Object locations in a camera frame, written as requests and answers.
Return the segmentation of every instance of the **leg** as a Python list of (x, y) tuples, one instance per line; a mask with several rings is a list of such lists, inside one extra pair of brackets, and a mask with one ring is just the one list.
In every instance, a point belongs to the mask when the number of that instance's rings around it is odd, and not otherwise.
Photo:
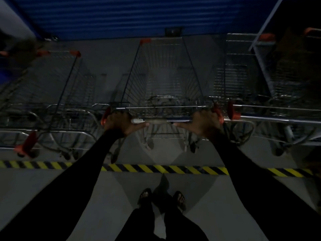
[(133, 210), (120, 231), (115, 241), (131, 240), (153, 240), (155, 227), (155, 214), (151, 206), (151, 190), (146, 189), (139, 197), (139, 208)]
[(166, 240), (208, 240), (202, 229), (179, 210), (178, 206), (184, 209), (184, 202), (183, 195), (176, 192), (165, 212)]

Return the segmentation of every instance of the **floor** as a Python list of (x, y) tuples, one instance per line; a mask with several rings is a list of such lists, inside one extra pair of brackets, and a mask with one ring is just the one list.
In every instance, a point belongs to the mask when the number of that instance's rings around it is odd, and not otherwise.
[[(204, 95), (211, 95), (213, 64), (222, 53), (222, 40), (213, 36), (189, 36), (186, 44), (199, 77)], [(74, 41), (49, 44), (58, 48), (74, 48), (82, 52), (85, 64), (97, 77), (95, 101), (118, 101), (125, 86), (138, 38), (95, 41)], [(312, 150), (301, 146), (280, 157), (273, 154), (269, 141), (252, 138), (242, 151), (262, 167), (295, 168)], [(2, 151), (1, 160), (20, 160), (13, 152)], [(62, 160), (58, 155), (42, 151), (37, 160)], [(124, 142), (118, 163), (223, 166), (209, 141), (201, 141), (193, 154), (184, 152), (177, 139), (155, 139), (148, 151), (137, 134)], [(60, 172), (55, 170), (0, 169), (0, 228), (25, 206), (30, 199)], [(114, 240), (133, 209), (139, 194), (146, 187), (158, 186), (161, 174), (102, 172), (91, 200), (68, 240)], [(255, 220), (240, 202), (229, 176), (168, 174), (169, 193), (180, 190), (186, 197), (185, 215), (198, 224), (209, 240), (267, 240)], [(311, 179), (278, 178), (312, 208), (319, 200)], [(163, 216), (154, 207), (155, 234), (165, 238)]]

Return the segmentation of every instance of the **black sandal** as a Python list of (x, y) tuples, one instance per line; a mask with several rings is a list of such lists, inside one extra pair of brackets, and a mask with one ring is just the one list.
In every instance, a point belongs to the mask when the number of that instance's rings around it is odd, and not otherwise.
[[(184, 202), (183, 203), (179, 203), (179, 194), (181, 195), (181, 197), (184, 198)], [(182, 192), (180, 191), (176, 191), (175, 194), (173, 195), (173, 199), (174, 201), (177, 203), (177, 206), (183, 211), (186, 211), (186, 205), (185, 205), (185, 197), (184, 195), (182, 194)]]
[[(146, 192), (148, 193), (148, 196), (142, 198), (142, 195), (143, 195), (144, 193), (146, 193)], [(139, 196), (137, 205), (142, 205), (142, 200), (143, 200), (143, 199), (144, 199), (144, 200), (150, 200), (150, 201), (151, 201), (151, 195), (152, 195), (152, 193), (151, 193), (151, 189), (150, 189), (150, 188), (144, 189), (144, 190), (142, 191), (142, 193), (140, 194), (140, 196)]]

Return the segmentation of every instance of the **blue corrugated panel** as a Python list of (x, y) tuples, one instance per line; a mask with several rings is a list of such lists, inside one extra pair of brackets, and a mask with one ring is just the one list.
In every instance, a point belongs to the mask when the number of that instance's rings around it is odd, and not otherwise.
[(14, 0), (61, 40), (258, 32), (277, 0)]

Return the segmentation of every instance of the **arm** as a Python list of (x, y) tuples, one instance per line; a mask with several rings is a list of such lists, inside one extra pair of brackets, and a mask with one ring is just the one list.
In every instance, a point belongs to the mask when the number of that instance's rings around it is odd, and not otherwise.
[(270, 241), (314, 240), (319, 236), (321, 217), (231, 143), (220, 130), (215, 113), (197, 112), (191, 124), (176, 125), (207, 137), (213, 143), (241, 202)]
[(148, 124), (132, 124), (127, 113), (108, 116), (105, 133), (70, 168), (38, 193), (0, 232), (0, 240), (66, 240), (85, 210), (104, 159), (119, 138)]

